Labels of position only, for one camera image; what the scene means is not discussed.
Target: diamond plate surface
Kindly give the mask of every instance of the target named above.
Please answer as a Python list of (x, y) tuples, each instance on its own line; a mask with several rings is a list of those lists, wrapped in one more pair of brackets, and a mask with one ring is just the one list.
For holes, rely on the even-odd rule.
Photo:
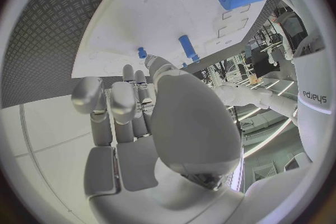
[[(78, 82), (78, 79), (71, 79), (71, 72), (82, 31), (101, 1), (30, 0), (12, 33), (5, 55), (4, 108), (71, 94)], [(279, 1), (267, 0), (243, 42), (250, 40)], [(220, 52), (214, 57), (221, 57)], [(103, 80), (109, 88), (122, 79), (104, 77)]]

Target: white robotic arm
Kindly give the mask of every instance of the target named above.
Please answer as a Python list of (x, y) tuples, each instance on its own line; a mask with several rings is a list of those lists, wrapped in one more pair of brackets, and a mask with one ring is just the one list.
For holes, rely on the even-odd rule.
[(264, 88), (255, 90), (234, 83), (223, 82), (223, 85), (216, 87), (214, 91), (225, 105), (244, 106), (254, 104), (261, 109), (272, 109), (292, 119), (293, 123), (297, 125), (295, 115), (297, 102), (275, 95), (270, 90)]

